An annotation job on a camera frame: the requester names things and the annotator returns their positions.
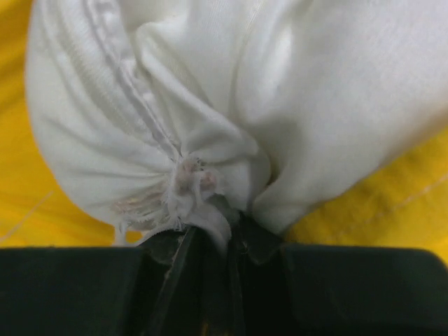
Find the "yellow printed pillowcase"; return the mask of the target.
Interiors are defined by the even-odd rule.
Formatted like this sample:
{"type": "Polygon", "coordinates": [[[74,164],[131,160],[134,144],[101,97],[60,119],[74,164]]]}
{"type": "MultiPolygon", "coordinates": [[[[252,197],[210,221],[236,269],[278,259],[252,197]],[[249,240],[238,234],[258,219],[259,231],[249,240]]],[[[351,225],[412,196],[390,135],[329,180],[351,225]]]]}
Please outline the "yellow printed pillowcase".
{"type": "MultiPolygon", "coordinates": [[[[1,244],[120,245],[112,225],[69,199],[39,149],[26,93],[34,2],[1,2],[1,244]]],[[[139,235],[127,232],[124,244],[139,235]]],[[[447,121],[276,235],[306,244],[416,247],[446,258],[447,121]]]]}

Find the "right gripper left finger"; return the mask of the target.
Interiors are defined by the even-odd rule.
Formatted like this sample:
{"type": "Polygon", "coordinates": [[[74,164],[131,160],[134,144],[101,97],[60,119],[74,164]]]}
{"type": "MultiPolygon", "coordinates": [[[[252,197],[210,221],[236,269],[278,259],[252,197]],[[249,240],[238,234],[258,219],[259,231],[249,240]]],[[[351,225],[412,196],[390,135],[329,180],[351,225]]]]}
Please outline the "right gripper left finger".
{"type": "Polygon", "coordinates": [[[4,248],[2,335],[198,335],[203,231],[158,234],[136,248],[4,248]]]}

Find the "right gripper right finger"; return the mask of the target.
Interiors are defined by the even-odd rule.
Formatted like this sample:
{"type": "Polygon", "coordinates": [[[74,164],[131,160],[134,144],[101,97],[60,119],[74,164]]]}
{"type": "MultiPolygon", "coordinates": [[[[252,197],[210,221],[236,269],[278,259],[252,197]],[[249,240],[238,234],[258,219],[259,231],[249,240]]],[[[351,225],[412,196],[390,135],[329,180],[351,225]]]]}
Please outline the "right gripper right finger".
{"type": "Polygon", "coordinates": [[[447,266],[428,251],[286,243],[243,217],[228,252],[236,335],[447,334],[447,266]]]}

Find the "white pillow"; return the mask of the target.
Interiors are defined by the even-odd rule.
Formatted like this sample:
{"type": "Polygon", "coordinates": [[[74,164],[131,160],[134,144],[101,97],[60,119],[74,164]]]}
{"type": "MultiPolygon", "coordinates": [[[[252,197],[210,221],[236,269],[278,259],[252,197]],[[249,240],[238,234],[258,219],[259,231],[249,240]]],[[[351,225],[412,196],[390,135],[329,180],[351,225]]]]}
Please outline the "white pillow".
{"type": "Polygon", "coordinates": [[[38,147],[91,217],[281,234],[447,121],[446,1],[35,1],[38,147]]]}

